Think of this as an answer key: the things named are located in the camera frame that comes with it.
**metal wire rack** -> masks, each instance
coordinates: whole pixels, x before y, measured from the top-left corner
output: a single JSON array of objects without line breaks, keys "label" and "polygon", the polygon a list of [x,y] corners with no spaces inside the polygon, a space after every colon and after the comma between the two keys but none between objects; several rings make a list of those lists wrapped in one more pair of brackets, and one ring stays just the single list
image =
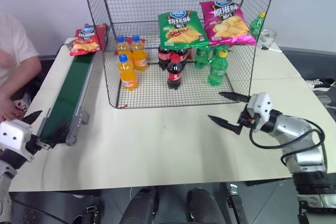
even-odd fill
[{"label": "metal wire rack", "polygon": [[[235,45],[228,56],[229,68],[221,86],[207,84],[209,66],[195,69],[189,62],[183,70],[183,81],[178,90],[169,90],[167,73],[158,67],[159,23],[157,16],[173,10],[195,10],[203,22],[200,2],[211,0],[87,0],[95,25],[107,24],[108,44],[103,52],[109,102],[115,108],[151,108],[221,104],[231,102],[218,95],[219,91],[235,91],[249,95],[255,46]],[[241,4],[247,25],[258,13],[267,11],[271,0],[226,0]],[[139,34],[145,39],[150,62],[144,72],[137,72],[139,87],[125,90],[121,86],[114,55],[116,36]]]}]

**white table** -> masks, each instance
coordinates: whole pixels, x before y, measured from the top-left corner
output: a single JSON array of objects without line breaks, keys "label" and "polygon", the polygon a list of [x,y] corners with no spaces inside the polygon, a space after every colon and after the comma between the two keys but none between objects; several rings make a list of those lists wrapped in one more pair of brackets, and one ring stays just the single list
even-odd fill
[{"label": "white table", "polygon": [[[52,107],[72,57],[63,47],[28,113]],[[259,51],[251,93],[268,92],[274,108],[312,120],[326,133],[328,172],[336,172],[335,122],[284,54]],[[224,182],[289,177],[280,150],[256,148],[248,130],[240,136],[213,123],[216,115],[236,123],[243,103],[118,110],[108,103],[102,59],[85,100],[91,115],[76,146],[42,150],[14,178],[11,191],[81,190],[145,185]],[[261,144],[277,142],[259,133]]]}]

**potato chip bag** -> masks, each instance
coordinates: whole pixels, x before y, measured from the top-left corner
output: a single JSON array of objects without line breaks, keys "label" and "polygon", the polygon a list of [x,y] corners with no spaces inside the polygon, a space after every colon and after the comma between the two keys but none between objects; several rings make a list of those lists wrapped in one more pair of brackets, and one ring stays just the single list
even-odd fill
[{"label": "potato chip bag", "polygon": [[233,2],[201,2],[206,34],[212,46],[220,44],[256,45],[244,22],[240,5]]},{"label": "potato chip bag", "polygon": [[199,48],[209,45],[197,12],[177,10],[159,15],[160,47],[165,49]]},{"label": "potato chip bag", "polygon": [[89,26],[76,29],[76,39],[72,41],[71,56],[86,55],[90,52],[104,50],[106,42],[106,25]]}]

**white wall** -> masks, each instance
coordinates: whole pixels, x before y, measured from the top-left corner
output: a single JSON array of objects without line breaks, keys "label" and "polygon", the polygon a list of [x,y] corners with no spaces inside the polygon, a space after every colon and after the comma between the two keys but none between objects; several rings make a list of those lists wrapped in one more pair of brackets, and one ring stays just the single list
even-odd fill
[{"label": "white wall", "polygon": [[76,28],[92,22],[86,0],[0,0],[0,10],[23,23],[41,55],[54,55]]},{"label": "white wall", "polygon": [[[41,55],[91,22],[86,0],[0,0],[0,9],[21,20]],[[273,0],[265,22],[280,46],[336,51],[336,0]]]},{"label": "white wall", "polygon": [[265,27],[280,46],[336,51],[336,0],[272,0]]}]

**person's arm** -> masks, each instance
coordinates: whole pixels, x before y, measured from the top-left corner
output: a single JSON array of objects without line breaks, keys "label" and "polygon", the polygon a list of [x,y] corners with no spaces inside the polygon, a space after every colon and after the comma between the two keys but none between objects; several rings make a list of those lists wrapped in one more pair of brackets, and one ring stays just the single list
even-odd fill
[{"label": "person's arm", "polygon": [[22,116],[11,101],[11,96],[26,85],[41,71],[38,56],[30,57],[11,73],[8,79],[0,86],[0,122],[5,119],[13,120]]}]

